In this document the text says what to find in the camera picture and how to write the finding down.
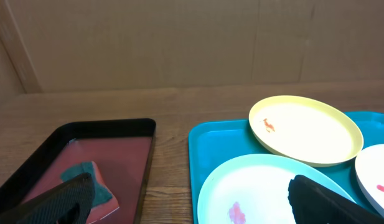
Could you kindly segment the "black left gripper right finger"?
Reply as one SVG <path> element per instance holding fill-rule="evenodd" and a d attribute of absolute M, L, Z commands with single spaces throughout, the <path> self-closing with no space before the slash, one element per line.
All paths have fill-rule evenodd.
<path fill-rule="evenodd" d="M 304 175 L 290 180 L 288 192 L 296 224 L 384 224 L 384 218 Z"/>

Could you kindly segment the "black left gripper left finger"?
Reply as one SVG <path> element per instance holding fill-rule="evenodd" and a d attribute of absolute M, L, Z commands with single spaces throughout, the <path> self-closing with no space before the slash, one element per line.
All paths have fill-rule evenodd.
<path fill-rule="evenodd" d="M 0 214 L 0 224 L 85 224 L 95 198 L 89 173 L 82 173 Z"/>

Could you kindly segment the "light blue plate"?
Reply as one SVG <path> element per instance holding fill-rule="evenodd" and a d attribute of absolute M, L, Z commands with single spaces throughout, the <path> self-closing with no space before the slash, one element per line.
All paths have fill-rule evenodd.
<path fill-rule="evenodd" d="M 224 162 L 206 178 L 197 200 L 197 222 L 294 223 L 288 186 L 297 175 L 351 198 L 309 165 L 283 156 L 249 154 Z"/>

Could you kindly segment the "yellow plate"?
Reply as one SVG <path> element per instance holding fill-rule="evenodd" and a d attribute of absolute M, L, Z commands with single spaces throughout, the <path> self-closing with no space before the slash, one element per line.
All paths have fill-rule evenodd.
<path fill-rule="evenodd" d="M 251 107 L 248 121 L 264 148 L 313 167 L 347 162 L 364 145 L 360 128 L 345 113 L 302 96 L 264 98 Z"/>

